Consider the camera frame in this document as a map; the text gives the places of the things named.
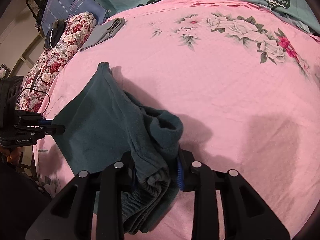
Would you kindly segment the person left hand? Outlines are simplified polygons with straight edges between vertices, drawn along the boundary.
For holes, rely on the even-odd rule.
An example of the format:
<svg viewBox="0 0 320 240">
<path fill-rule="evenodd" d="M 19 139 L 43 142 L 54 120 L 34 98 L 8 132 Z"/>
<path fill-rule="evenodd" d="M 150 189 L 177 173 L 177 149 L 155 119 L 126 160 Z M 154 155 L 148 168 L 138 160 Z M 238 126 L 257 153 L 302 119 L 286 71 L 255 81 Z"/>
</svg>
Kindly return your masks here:
<svg viewBox="0 0 320 240">
<path fill-rule="evenodd" d="M 19 147 L 9 149 L 1 146 L 1 154 L 5 156 L 8 163 L 17 165 L 20 160 L 21 149 Z"/>
</svg>

